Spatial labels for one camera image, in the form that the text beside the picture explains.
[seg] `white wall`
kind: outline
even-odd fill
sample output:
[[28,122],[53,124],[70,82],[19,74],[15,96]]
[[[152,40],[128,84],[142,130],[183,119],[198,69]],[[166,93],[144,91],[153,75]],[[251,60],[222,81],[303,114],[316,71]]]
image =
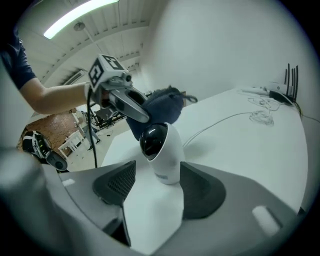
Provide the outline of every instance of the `white wall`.
[[146,94],[149,89],[144,81],[140,68],[137,66],[136,69],[130,71],[130,73],[132,75],[133,87]]
[[[292,15],[276,1],[162,0],[143,44],[140,67],[151,90],[172,85],[199,100],[243,86],[284,82],[299,65],[297,101],[320,120],[319,62]],[[303,206],[320,181],[319,124],[304,119],[309,173]]]

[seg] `dark blue cloth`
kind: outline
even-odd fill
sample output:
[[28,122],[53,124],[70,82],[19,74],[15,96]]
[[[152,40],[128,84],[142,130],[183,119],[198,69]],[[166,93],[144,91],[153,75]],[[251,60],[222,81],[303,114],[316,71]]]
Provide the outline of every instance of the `dark blue cloth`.
[[147,123],[138,122],[127,117],[128,123],[135,139],[139,141],[144,129],[155,123],[173,124],[181,114],[184,107],[183,95],[178,89],[169,87],[155,91],[142,105],[148,112],[150,120]]
[[36,77],[28,64],[25,51],[22,40],[18,36],[18,29],[15,27],[12,34],[7,37],[6,43],[2,44],[0,56],[11,79],[19,90],[26,82]]

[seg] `white security camera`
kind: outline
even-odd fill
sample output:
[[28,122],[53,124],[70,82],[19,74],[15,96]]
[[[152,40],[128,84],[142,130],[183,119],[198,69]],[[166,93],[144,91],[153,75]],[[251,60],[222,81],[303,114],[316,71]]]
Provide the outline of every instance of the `white security camera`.
[[167,185],[180,181],[180,163],[186,160],[178,131],[169,123],[154,123],[144,129],[140,147],[157,179]]

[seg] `camera lens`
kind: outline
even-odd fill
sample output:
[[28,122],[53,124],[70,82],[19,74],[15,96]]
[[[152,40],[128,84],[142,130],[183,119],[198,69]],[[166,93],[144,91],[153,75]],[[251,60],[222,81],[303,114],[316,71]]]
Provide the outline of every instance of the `camera lens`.
[[140,147],[143,155],[148,159],[154,159],[162,149],[168,133],[165,123],[154,123],[145,128],[140,136]]

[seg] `person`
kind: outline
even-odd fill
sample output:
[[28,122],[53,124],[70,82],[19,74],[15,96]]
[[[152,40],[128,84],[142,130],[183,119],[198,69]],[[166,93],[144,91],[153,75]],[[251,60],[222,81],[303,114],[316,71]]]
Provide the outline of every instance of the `person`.
[[[87,103],[86,92],[90,84],[82,82],[46,88],[34,74],[28,64],[26,49],[14,27],[5,43],[1,42],[0,56],[16,87],[39,114],[57,114]],[[104,91],[102,101],[109,100],[108,91]]]

